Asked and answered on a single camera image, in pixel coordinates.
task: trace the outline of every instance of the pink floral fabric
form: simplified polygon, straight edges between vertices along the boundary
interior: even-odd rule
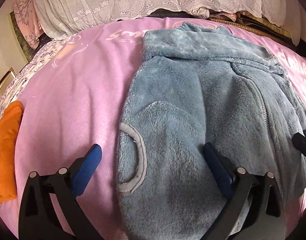
[[[39,37],[44,33],[36,15],[33,0],[14,0],[13,10],[18,27],[32,49],[39,44]]]

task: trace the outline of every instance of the wall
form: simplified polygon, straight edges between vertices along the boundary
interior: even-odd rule
[[[6,0],[0,8],[0,80],[11,67],[19,73],[27,64],[10,18],[12,1]]]

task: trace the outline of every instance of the pink bedsheet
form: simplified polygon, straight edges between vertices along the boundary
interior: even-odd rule
[[[0,205],[0,216],[16,236],[19,205],[29,173],[55,173],[97,143],[103,150],[102,161],[77,201],[104,239],[124,239],[114,190],[115,146],[122,106],[141,65],[144,33],[178,27],[184,21],[213,28],[220,25],[179,18],[141,18],[100,25],[78,33],[31,78],[18,98],[25,107],[15,153],[18,199]],[[306,59],[267,37],[225,27],[238,37],[268,47],[288,70],[306,104]],[[71,232],[54,203],[62,226]],[[299,207],[293,219],[298,221],[301,202],[296,203]]]

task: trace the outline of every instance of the rivet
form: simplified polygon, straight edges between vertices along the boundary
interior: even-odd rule
[[[59,169],[59,174],[63,175],[63,174],[65,174],[67,171],[68,171],[67,168],[61,168],[61,169]]]
[[[246,170],[245,170],[243,167],[238,167],[238,168],[237,168],[237,172],[238,172],[239,174],[245,174],[245,173],[246,173]]]
[[[29,176],[30,176],[30,178],[34,178],[36,176],[36,172],[32,171]]]
[[[271,178],[271,179],[273,179],[274,178],[274,173],[272,173],[272,172],[267,172],[267,176],[269,177],[269,178]]]

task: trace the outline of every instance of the orange cloth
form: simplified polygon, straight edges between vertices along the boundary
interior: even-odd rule
[[[12,102],[0,120],[0,203],[17,197],[14,152],[23,111],[20,101]]]

